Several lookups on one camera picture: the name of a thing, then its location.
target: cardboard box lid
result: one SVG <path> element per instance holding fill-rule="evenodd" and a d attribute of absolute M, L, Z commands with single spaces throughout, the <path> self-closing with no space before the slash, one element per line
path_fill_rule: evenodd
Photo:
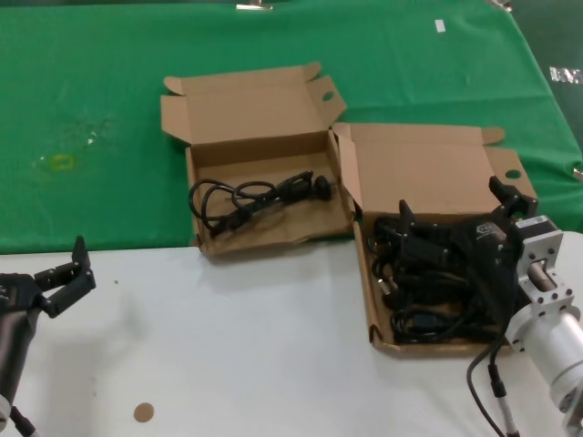
<path fill-rule="evenodd" d="M 323 131 L 346 105 L 320 63 L 197 77 L 166 77 L 162 129 L 192 145 Z"/>
<path fill-rule="evenodd" d="M 364 213 L 397 214 L 401 199 L 419 216 L 487 213 L 498 205 L 488 188 L 494 170 L 503 180 L 510 169 L 524 173 L 514 151 L 483 147 L 504 138 L 500 128 L 336 123 L 333 130 L 343 184 Z"/>

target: white tabletop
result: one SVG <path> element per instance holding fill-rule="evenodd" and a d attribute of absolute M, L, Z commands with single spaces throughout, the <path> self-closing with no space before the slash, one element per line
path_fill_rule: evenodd
<path fill-rule="evenodd" d="M 568 233 L 559 254 L 574 290 L 582 243 Z M 470 358 L 396 359 L 369 345 L 353 242 L 222 264 L 194 248 L 91 259 L 97 289 L 41 316 L 16 396 L 43 437 L 494 435 L 465 386 Z M 68 260 L 4 256 L 0 271 Z M 500 369 L 521 435 L 561 435 L 527 356 Z M 475 379 L 500 422 L 485 367 Z M 155 408 L 147 423 L 133 418 L 142 402 Z"/>

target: robotic arm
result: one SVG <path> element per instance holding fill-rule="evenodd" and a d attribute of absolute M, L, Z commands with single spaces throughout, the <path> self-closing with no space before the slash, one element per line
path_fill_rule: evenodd
<path fill-rule="evenodd" d="M 580 311 L 573 305 L 573 289 L 560 278 L 555 266 L 563 233 L 547 216 L 536 215 L 535 199 L 496 177 L 490 179 L 489 187 L 500 206 L 490 214 L 453 226 L 420 225 L 401 201 L 401 229 L 406 237 L 402 250 L 435 265 L 455 257 L 462 259 L 467 277 L 504 329 L 504 336 L 501 334 L 470 366 L 468 384 L 472 390 L 471 371 L 490 354 L 488 370 L 505 417 L 506 436 L 519 434 L 495 363 L 504 337 L 515 351 L 527 354 L 544 377 L 552 401 L 565 413 L 567 436 L 583 437 Z M 504 436 L 481 402 L 476 402 L 496 433 Z"/>
<path fill-rule="evenodd" d="M 0 432 L 11 417 L 21 434 L 35 435 L 32 425 L 13 408 L 13 401 L 38 315 L 43 311 L 53 319 L 96 287 L 82 237 L 77 237 L 71 258 L 71 262 L 34 277 L 0 274 Z M 44 296 L 58 287 L 62 288 Z"/>

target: small round sticker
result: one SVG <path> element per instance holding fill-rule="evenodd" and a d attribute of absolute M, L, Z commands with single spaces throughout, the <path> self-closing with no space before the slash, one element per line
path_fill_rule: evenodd
<path fill-rule="evenodd" d="M 151 403 L 141 403 L 134 410 L 134 419 L 140 423 L 149 422 L 154 417 L 154 407 Z"/>

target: cardboard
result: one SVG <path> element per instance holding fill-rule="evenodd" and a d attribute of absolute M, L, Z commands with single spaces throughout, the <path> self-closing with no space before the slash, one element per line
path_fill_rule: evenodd
<path fill-rule="evenodd" d="M 499 203 L 488 188 L 491 176 L 535 197 L 516 152 L 494 144 L 504 139 L 500 128 L 345 124 L 333 126 L 341 158 L 343 184 L 362 210 L 353 223 L 363 285 L 369 341 L 377 349 L 408 352 L 481 350 L 483 344 L 394 343 L 390 316 L 371 273 L 373 257 L 366 239 L 377 217 L 398 215 L 405 199 L 421 220 L 455 222 L 491 212 Z M 519 178 L 508 178 L 520 175 Z"/>
<path fill-rule="evenodd" d="M 324 175 L 337 186 L 328 202 L 304 200 L 273 207 L 215 239 L 193 217 L 199 247 L 207 255 L 296 244 L 352 230 L 346 196 L 338 189 L 340 163 L 330 130 L 346 105 L 332 79 L 319 74 L 320 64 L 312 63 L 164 79 L 176 95 L 161 97 L 162 129 L 189 143 L 190 186 L 203 178 L 231 186 L 252 180 L 277 185 L 305 170 L 312 170 L 314 178 Z M 203 187 L 195 195 L 198 208 L 204 191 Z M 227 193 L 210 198 L 210 215 L 233 209 Z"/>

